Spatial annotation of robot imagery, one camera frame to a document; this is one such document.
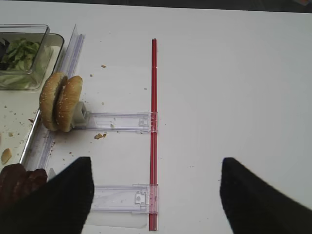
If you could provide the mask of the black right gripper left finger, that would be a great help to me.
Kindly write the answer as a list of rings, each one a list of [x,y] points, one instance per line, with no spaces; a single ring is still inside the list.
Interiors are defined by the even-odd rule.
[[[2,234],[79,234],[94,197],[92,163],[79,157],[0,213]]]

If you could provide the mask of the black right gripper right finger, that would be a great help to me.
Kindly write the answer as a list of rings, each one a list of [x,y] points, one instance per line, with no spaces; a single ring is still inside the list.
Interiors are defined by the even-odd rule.
[[[310,234],[312,211],[287,197],[235,158],[222,161],[221,204],[235,234]]]

